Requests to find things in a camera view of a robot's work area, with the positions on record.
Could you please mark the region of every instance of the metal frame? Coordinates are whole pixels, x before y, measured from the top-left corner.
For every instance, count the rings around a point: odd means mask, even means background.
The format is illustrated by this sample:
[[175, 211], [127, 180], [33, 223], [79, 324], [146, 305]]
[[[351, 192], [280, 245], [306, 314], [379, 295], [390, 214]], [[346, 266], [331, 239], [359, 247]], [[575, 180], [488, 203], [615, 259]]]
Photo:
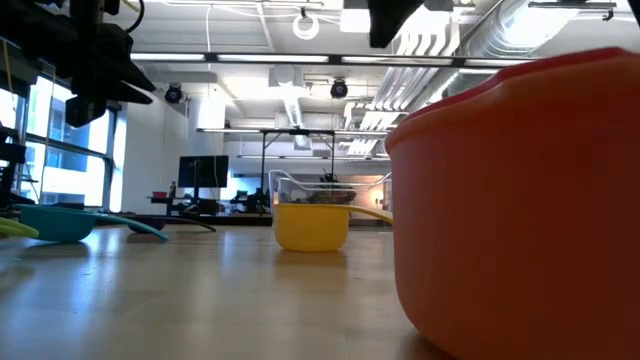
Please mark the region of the metal frame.
[[[254, 134], [260, 134], [265, 130], [283, 130], [283, 133], [287, 133], [289, 131], [289, 129], [205, 129], [205, 128], [197, 128], [196, 132], [199, 133], [211, 133], [211, 134], [243, 134], [243, 135], [254, 135]], [[303, 130], [303, 131], [324, 131], [324, 130], [317, 130], [317, 129], [298, 129], [298, 130]], [[369, 131], [369, 130], [330, 130], [333, 131], [335, 136], [350, 136], [350, 137], [356, 137], [356, 136], [366, 136], [368, 138], [375, 138], [375, 137], [387, 137], [391, 131]]]
[[[374, 66], [374, 67], [433, 67], [455, 69], [501, 69], [510, 65], [538, 60], [536, 58], [475, 58], [464, 56], [398, 56], [398, 55], [346, 55], [346, 54], [285, 54], [285, 53], [216, 53], [216, 52], [137, 52], [136, 55], [202, 55], [202, 60], [145, 60], [136, 59], [138, 63], [187, 63], [187, 64], [235, 64], [235, 65], [324, 65], [324, 66]], [[224, 56], [233, 57], [280, 57], [280, 60], [228, 60]], [[282, 57], [326, 57], [327, 61], [282, 60]]]
[[[46, 74], [40, 74], [40, 76], [48, 79], [49, 81], [52, 80], [51, 78], [47, 77]], [[56, 81], [56, 84], [63, 86], [65, 88], [68, 87], [67, 84], [59, 81]], [[111, 199], [111, 181], [113, 177], [113, 167], [114, 167], [113, 166], [113, 146], [114, 146], [113, 141], [115, 136], [115, 124], [116, 124], [116, 119], [117, 119], [119, 109], [115, 106], [110, 106], [107, 109], [107, 111], [109, 111], [110, 113], [109, 113], [109, 130], [107, 132], [107, 152], [106, 153], [93, 151], [78, 145], [65, 143], [58, 140], [49, 139], [47, 141], [47, 138], [44, 136], [27, 132], [27, 127], [28, 127], [27, 123], [29, 121], [28, 109], [29, 109], [29, 98], [18, 97], [18, 106], [16, 107], [16, 130], [15, 131], [17, 132], [17, 134], [19, 134], [19, 137], [22, 140], [22, 145], [26, 145], [27, 141], [37, 143], [37, 144], [51, 145], [52, 147], [60, 150], [65, 150], [65, 151], [74, 152], [74, 153], [87, 155], [87, 156], [94, 156], [102, 159], [105, 164], [105, 168], [104, 168], [105, 173], [104, 173], [104, 183], [102, 188], [102, 206], [101, 207], [109, 208], [109, 201]], [[20, 165], [16, 169], [16, 171], [19, 174], [22, 174], [23, 166], [24, 165]], [[21, 183], [22, 183], [22, 176], [18, 176], [16, 181], [17, 189], [21, 188]]]
[[[266, 151], [267, 148], [273, 144], [273, 142], [280, 137], [280, 135], [282, 134], [289, 134], [289, 135], [302, 135], [302, 136], [311, 136], [311, 135], [327, 135], [327, 136], [331, 136], [332, 137], [332, 142], [331, 142], [331, 146], [329, 146], [329, 148], [331, 149], [331, 174], [333, 175], [334, 169], [335, 169], [335, 147], [336, 147], [336, 132], [334, 130], [305, 130], [305, 129], [263, 129], [260, 130], [260, 132], [262, 133], [262, 166], [261, 166], [261, 171], [260, 171], [260, 189], [262, 189], [262, 191], [264, 191], [264, 167], [265, 167], [265, 155], [266, 155]], [[278, 134], [273, 140], [271, 140], [268, 144], [267, 144], [267, 134], [271, 134], [271, 133], [275, 133]]]

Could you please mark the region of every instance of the table surface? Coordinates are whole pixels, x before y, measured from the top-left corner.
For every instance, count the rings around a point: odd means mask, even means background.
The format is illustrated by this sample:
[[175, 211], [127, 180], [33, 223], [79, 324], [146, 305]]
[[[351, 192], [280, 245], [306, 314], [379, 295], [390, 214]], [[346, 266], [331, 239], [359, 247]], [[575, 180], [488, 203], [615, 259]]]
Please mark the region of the table surface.
[[391, 233], [281, 250], [270, 228], [0, 240], [0, 359], [451, 360], [396, 295]]

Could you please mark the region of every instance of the window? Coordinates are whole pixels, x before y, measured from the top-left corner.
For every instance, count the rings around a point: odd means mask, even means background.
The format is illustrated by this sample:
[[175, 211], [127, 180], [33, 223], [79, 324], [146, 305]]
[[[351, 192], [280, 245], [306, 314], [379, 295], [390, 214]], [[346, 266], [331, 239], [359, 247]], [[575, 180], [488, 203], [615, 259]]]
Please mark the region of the window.
[[2, 126], [15, 129], [18, 96], [0, 89], [0, 122]]
[[47, 149], [41, 204], [78, 202], [102, 206], [105, 163], [101, 158], [56, 149]]
[[113, 167], [108, 152], [115, 113], [107, 111], [74, 128], [65, 121], [65, 102], [72, 96], [68, 89], [42, 77], [31, 86], [23, 127], [27, 151], [20, 193], [40, 204], [108, 206], [103, 199], [108, 199], [105, 179], [110, 179]]
[[106, 154], [110, 112], [107, 111], [88, 125], [74, 128], [65, 122], [65, 102], [72, 97], [73, 94], [68, 89], [38, 78], [36, 85], [31, 86], [29, 95], [27, 132], [45, 137], [48, 127], [49, 139]]

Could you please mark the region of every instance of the teal dish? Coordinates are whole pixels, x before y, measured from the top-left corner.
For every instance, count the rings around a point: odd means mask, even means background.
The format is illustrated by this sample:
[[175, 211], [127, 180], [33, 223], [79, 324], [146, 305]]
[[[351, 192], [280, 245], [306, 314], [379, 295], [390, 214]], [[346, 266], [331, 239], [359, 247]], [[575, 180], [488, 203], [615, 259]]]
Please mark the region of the teal dish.
[[13, 205], [21, 210], [20, 223], [39, 231], [36, 239], [58, 243], [78, 242], [86, 238], [100, 218], [114, 224], [129, 225], [167, 241], [169, 237], [137, 221], [89, 211], [37, 205]]

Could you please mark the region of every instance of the clear plastic container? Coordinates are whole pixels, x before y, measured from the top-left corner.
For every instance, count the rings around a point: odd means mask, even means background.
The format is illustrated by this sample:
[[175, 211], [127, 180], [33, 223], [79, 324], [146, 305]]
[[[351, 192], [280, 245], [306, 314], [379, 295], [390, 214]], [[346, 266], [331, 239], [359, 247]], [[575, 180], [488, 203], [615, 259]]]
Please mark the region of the clear plastic container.
[[374, 182], [342, 183], [331, 176], [302, 182], [272, 170], [269, 184], [276, 240], [287, 250], [338, 250], [347, 240], [351, 211], [376, 216], [391, 210], [391, 173]]

